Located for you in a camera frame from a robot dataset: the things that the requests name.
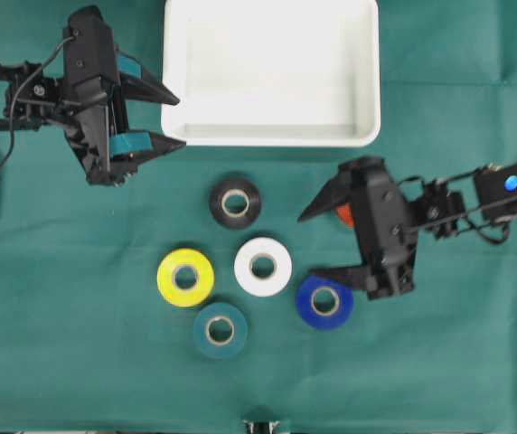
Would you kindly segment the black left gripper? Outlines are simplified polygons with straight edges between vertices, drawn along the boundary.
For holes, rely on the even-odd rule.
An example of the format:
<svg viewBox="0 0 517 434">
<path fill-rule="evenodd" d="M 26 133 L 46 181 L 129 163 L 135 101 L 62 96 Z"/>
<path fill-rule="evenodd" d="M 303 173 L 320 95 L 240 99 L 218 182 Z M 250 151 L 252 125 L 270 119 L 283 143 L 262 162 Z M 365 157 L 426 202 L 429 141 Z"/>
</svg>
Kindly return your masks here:
<svg viewBox="0 0 517 434">
<path fill-rule="evenodd" d="M 71 38 L 63 61 L 62 98 L 70 122 L 64 136 L 89 184 L 124 183 L 124 167 L 111 159 L 152 159 L 186 145 L 146 130 L 110 136 L 111 100 L 120 83 L 127 99 L 164 105 L 178 105 L 180 100 L 136 58 L 116 52 L 112 29 L 97 6 L 71 14 L 63 34 Z"/>
</svg>

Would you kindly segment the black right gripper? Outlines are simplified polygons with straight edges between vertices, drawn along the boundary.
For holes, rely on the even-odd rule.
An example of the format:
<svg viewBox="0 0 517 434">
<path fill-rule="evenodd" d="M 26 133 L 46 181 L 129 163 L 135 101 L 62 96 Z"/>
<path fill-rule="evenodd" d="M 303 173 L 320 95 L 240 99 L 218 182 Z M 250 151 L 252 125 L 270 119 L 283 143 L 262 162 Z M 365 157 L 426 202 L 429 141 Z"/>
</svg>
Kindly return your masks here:
<svg viewBox="0 0 517 434">
<path fill-rule="evenodd" d="M 324 184 L 297 220 L 335 212 L 345 203 L 351 208 L 365 266 L 316 269 L 316 276 L 366 290 L 370 300 L 412 291 L 418 236 L 405 232 L 411 224 L 409 204 L 382 158 L 364 156 L 353 165 L 339 165 L 337 175 Z"/>
</svg>

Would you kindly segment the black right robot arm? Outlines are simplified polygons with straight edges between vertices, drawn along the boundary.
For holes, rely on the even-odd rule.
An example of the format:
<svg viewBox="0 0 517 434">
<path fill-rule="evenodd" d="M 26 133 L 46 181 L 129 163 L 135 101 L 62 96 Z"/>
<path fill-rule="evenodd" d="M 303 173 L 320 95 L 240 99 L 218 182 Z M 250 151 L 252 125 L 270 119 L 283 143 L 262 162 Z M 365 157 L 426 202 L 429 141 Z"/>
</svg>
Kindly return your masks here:
<svg viewBox="0 0 517 434">
<path fill-rule="evenodd" d="M 487 227 L 500 227 L 503 243 L 517 216 L 517 164 L 487 165 L 468 173 L 475 186 L 476 208 Z M 354 221 L 362 262 L 356 266 L 311 269 L 311 274 L 351 290 L 361 290 L 370 299 L 395 297 L 414 288 L 413 269 L 420 231 L 437 239 L 460 233 L 466 221 L 463 195 L 448 188 L 450 178 L 426 182 L 422 194 L 408 200 L 393 180 L 383 158 L 363 156 L 342 163 L 336 176 L 327 181 L 303 210 L 299 221 L 346 205 Z"/>
</svg>

